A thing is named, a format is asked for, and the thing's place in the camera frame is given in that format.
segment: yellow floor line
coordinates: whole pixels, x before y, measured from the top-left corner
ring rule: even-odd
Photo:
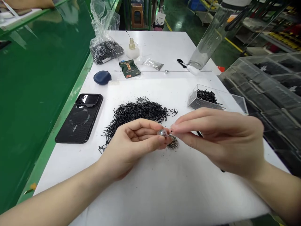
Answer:
[[[171,27],[169,26],[169,24],[167,23],[166,19],[165,19],[165,23],[169,29],[169,31],[172,31]],[[225,40],[228,41],[232,46],[234,46],[239,52],[243,52],[241,50],[241,48],[239,48],[237,45],[235,45],[233,42],[231,42],[228,38],[225,37]]]
[[[241,50],[241,48],[239,48],[237,45],[235,45],[233,42],[231,42],[229,39],[227,39],[226,37],[225,37],[225,40],[226,41],[228,41],[231,45],[233,45],[239,52],[243,52],[242,50]]]
[[[165,23],[166,23],[166,25],[167,25],[169,31],[172,31],[172,29],[170,28],[170,26],[169,26],[169,24],[167,23],[166,19],[165,19]]]

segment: pile of black pins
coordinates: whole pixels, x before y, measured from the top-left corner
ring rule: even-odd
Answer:
[[[172,142],[167,145],[167,148],[171,150],[178,148],[180,145],[178,139],[174,135],[169,134],[169,136],[171,137]]]
[[[136,98],[135,102],[129,102],[125,105],[121,104],[113,111],[113,120],[105,127],[104,135],[101,135],[106,137],[106,144],[99,146],[98,150],[100,152],[106,149],[119,126],[140,118],[162,123],[167,121],[167,116],[175,116],[178,113],[177,109],[162,107],[157,102],[152,102],[144,96]]]
[[[94,62],[96,64],[103,64],[104,63],[103,61],[105,60],[107,61],[108,59],[109,60],[113,59],[114,54],[120,54],[124,50],[115,41],[103,41],[103,42],[99,41],[90,45],[90,51]]]
[[[198,89],[197,91],[192,92],[191,95],[189,96],[189,100],[188,100],[190,103],[189,106],[195,110],[200,107],[212,108],[212,104],[206,103],[204,101],[199,101],[199,99],[216,104],[217,106],[215,106],[214,108],[217,108],[220,110],[225,109],[224,107],[221,106],[222,104],[217,102],[215,93],[212,91],[208,91],[207,89],[206,90]]]

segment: hand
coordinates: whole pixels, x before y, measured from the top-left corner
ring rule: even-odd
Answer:
[[[199,108],[181,116],[170,131],[227,172],[250,178],[265,166],[263,125],[255,117]],[[191,131],[200,131],[203,138]]]
[[[141,157],[157,149],[165,149],[172,139],[157,135],[163,128],[147,119],[137,119],[120,126],[99,159],[108,176],[112,180],[121,180]]]

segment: black phone case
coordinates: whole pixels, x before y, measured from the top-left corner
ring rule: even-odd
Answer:
[[[96,95],[99,95],[99,98],[97,104],[93,107],[83,106],[82,108],[77,108],[77,104],[73,106],[58,132],[55,142],[80,144],[87,142],[93,129],[101,103],[103,102],[103,96],[100,94]]]

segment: small plastic bag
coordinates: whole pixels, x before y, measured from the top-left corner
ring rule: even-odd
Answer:
[[[91,0],[92,27],[95,38],[90,41],[90,52],[96,64],[103,64],[114,58],[114,51],[122,53],[123,48],[109,35],[108,30],[118,30],[120,15],[106,8],[104,0]]]
[[[147,65],[147,66],[151,66],[151,67],[153,67],[154,69],[156,69],[156,70],[161,70],[161,68],[163,67],[163,65],[164,64],[162,64],[162,63],[159,63],[159,62],[156,62],[156,61],[154,61],[154,60],[152,60],[152,59],[150,59],[150,58],[148,58],[145,62],[144,62],[144,64],[145,65]]]

